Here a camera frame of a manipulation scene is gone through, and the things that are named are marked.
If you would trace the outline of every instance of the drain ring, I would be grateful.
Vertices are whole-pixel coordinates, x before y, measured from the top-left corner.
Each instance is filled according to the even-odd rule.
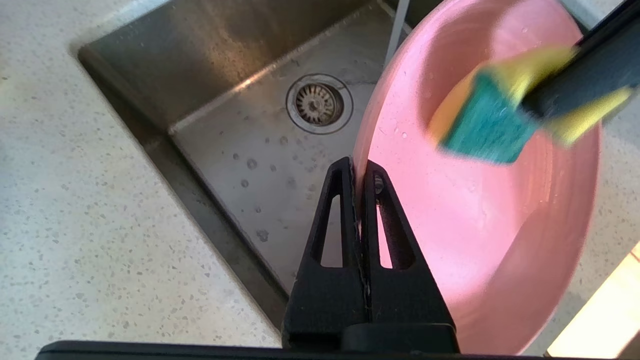
[[[309,74],[289,88],[287,112],[302,130],[330,134],[340,130],[351,118],[353,99],[346,85],[333,76]]]

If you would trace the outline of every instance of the sink basin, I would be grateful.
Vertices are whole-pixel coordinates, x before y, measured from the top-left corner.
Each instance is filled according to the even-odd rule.
[[[276,326],[326,170],[351,155],[383,70],[390,14],[363,0],[171,1],[79,50]],[[339,231],[332,211],[325,266],[341,265]]]

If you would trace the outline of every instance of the countertop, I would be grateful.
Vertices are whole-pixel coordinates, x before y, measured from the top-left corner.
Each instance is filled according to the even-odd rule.
[[[615,2],[566,0],[587,23]],[[58,339],[280,343],[75,58],[159,3],[0,0],[2,359]],[[636,101],[605,125],[585,253],[528,353],[546,350],[638,240],[638,113]]]

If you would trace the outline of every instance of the sink drain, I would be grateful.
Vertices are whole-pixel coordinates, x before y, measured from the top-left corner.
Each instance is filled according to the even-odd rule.
[[[351,118],[353,100],[344,83],[325,74],[306,75],[287,93],[287,112],[302,130],[330,134]]]

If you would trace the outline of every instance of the black handle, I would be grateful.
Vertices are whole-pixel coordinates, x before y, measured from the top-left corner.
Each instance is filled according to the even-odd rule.
[[[576,45],[574,59],[522,100],[521,108],[534,119],[565,115],[640,83],[640,1],[626,0]]]

